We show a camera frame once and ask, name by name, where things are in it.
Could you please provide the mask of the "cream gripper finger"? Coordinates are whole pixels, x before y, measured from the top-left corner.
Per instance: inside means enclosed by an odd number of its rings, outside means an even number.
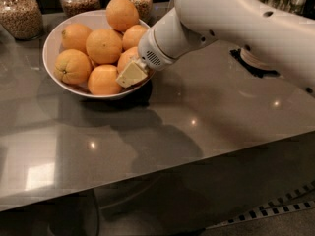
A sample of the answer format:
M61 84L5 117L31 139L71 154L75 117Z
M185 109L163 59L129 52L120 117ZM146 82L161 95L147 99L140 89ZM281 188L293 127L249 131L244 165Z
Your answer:
M147 65L140 59L130 61L118 75L116 82L124 88L143 81L149 74Z

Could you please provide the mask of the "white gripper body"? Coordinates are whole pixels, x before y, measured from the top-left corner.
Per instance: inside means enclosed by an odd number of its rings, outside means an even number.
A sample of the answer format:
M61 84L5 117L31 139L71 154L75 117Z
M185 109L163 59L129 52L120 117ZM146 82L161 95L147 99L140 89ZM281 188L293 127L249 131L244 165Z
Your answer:
M161 71L174 64L176 59L166 52L171 46L171 37L170 30L149 28L138 44L139 63L155 71Z

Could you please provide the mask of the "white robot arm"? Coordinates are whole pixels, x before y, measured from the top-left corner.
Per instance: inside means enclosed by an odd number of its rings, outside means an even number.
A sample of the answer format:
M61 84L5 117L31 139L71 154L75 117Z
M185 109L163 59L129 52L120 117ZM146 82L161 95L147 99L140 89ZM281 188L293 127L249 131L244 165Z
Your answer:
M138 56L117 82L128 88L184 54L224 40L245 49L282 78L315 92L315 20L259 0L173 0L173 8L147 30Z

